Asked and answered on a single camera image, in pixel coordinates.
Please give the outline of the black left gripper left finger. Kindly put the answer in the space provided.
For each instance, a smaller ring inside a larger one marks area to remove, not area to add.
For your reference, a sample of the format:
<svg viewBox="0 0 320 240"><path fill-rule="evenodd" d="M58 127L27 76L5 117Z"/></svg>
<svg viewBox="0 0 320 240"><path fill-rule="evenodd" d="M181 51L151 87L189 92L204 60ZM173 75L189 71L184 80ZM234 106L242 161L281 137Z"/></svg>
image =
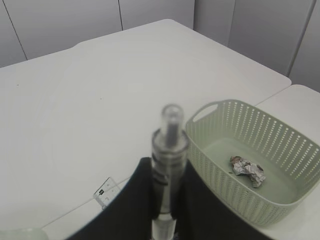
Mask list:
<svg viewBox="0 0 320 240"><path fill-rule="evenodd" d="M69 240L149 240L152 221L151 158L140 159L115 199Z"/></svg>

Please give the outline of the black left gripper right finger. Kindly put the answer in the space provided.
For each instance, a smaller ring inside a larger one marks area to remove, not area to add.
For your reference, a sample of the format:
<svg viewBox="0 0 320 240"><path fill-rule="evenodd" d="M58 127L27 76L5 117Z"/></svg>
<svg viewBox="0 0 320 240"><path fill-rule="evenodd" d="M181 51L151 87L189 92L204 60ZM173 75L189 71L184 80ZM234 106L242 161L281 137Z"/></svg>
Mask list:
<svg viewBox="0 0 320 240"><path fill-rule="evenodd" d="M177 200L176 240L269 240L226 207L192 164L185 167Z"/></svg>

